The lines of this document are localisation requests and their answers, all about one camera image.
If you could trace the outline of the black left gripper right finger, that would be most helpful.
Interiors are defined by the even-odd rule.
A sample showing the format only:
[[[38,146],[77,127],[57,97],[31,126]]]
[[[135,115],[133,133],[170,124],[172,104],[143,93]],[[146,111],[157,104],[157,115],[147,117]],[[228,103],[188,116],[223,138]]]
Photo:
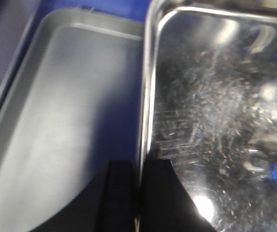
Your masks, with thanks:
[[[214,232],[168,159],[147,159],[141,185],[141,232]]]

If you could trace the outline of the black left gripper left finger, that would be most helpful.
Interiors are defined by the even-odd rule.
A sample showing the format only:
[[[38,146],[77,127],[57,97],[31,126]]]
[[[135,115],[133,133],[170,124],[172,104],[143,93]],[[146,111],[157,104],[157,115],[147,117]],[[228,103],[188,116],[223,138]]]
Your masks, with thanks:
[[[34,229],[35,232],[133,232],[133,166],[111,160],[64,208]]]

